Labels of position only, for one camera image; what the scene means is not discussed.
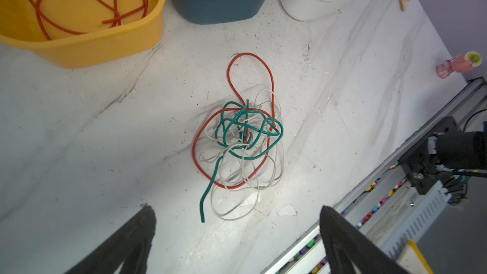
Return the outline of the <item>yellow plastic bin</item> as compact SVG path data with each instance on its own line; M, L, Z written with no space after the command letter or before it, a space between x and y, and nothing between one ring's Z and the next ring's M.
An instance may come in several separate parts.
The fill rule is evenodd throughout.
M166 0L1 0L1 42L78 69L154 47Z

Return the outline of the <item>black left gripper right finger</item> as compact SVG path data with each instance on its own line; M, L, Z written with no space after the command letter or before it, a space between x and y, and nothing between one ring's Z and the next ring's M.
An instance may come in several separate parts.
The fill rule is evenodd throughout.
M320 212L320 234L331 273L407 273L326 205Z

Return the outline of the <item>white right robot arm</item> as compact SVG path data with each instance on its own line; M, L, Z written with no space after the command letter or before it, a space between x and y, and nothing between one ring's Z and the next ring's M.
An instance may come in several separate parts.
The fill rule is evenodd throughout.
M399 159L408 180L420 194L430 188L424 180L447 176L486 177L486 132L459 131L452 117ZM392 258L347 222L335 209L323 206L320 234L332 273L406 273Z

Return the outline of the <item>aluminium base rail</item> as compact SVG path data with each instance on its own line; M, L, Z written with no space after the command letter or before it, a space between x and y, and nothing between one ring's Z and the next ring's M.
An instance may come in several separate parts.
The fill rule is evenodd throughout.
M336 211L406 270L430 273L417 244L444 211L464 203L474 179L462 169L435 173L428 138L469 131L485 116L486 81L475 79L337 203Z

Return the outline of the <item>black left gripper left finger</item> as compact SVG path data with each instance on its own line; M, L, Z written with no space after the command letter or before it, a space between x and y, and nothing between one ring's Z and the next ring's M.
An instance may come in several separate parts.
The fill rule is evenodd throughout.
M156 223L152 207L143 205L140 211L68 273L146 273Z

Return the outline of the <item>pink green small toy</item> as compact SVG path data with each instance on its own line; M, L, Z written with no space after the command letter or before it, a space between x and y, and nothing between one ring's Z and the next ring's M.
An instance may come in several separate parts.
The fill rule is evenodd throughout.
M446 79L452 73L468 73L479 67L483 61L482 55L478 52L467 52L466 54L457 55L449 60L445 60L436 67L437 75Z

